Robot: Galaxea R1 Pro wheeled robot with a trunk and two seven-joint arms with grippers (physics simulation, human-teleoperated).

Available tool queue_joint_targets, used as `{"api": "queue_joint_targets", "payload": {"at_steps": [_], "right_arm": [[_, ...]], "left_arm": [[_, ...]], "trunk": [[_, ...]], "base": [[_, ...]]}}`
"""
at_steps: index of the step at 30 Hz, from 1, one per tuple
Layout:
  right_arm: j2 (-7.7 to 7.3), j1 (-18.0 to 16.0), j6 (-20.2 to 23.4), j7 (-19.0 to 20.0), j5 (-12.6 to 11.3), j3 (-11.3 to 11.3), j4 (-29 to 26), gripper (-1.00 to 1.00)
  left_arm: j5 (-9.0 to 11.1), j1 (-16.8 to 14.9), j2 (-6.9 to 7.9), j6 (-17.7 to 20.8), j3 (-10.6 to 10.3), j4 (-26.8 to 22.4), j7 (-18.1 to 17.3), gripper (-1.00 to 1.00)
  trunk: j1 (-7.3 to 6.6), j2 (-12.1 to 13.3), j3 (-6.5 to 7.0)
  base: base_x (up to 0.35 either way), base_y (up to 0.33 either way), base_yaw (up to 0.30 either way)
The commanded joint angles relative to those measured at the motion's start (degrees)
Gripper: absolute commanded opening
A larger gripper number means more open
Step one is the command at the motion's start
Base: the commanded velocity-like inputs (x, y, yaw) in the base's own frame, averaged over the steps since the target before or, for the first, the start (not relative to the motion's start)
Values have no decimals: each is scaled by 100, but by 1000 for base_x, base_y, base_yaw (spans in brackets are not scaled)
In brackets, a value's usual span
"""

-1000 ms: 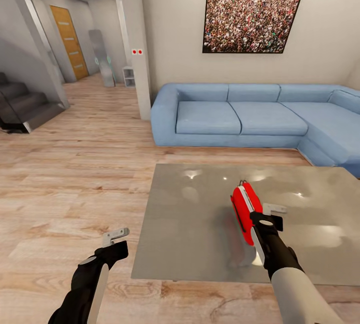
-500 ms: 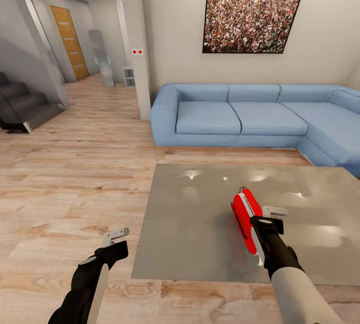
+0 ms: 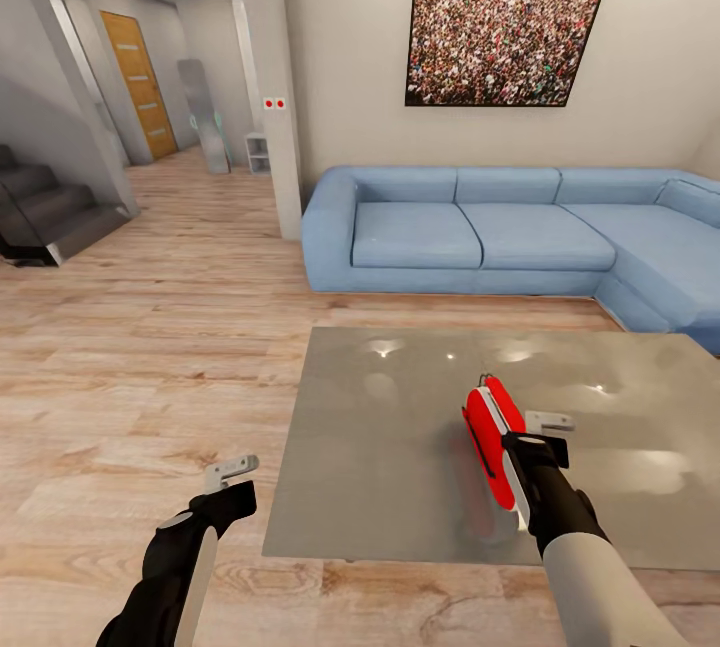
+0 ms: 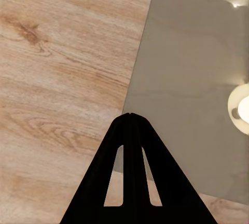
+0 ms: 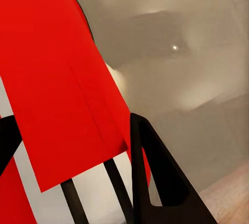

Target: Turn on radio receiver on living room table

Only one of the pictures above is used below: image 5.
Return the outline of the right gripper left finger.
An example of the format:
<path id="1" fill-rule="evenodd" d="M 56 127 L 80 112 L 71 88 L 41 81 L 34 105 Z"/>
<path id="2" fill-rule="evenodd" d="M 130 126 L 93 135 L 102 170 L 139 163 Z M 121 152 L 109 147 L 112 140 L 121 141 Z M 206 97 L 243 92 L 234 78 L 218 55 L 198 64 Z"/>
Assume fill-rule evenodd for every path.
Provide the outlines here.
<path id="1" fill-rule="evenodd" d="M 0 118 L 0 176 L 22 141 L 14 115 Z"/>

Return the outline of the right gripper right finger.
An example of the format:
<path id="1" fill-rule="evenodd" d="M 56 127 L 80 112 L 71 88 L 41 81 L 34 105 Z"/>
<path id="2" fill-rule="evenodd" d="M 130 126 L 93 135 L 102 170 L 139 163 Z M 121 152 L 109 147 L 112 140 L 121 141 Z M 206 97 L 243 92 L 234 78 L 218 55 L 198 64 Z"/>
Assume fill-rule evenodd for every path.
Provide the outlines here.
<path id="1" fill-rule="evenodd" d="M 218 224 L 153 126 L 130 115 L 134 224 Z M 162 206 L 150 202 L 142 148 Z"/>

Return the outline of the radio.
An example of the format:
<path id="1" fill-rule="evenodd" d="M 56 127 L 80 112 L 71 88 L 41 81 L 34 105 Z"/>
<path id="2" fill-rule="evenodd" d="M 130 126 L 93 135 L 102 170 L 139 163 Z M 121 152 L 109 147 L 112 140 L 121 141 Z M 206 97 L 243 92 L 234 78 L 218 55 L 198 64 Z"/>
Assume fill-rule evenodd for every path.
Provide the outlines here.
<path id="1" fill-rule="evenodd" d="M 0 224 L 134 224 L 131 112 L 78 0 L 0 0 L 11 115 L 22 141 L 0 176 Z"/>

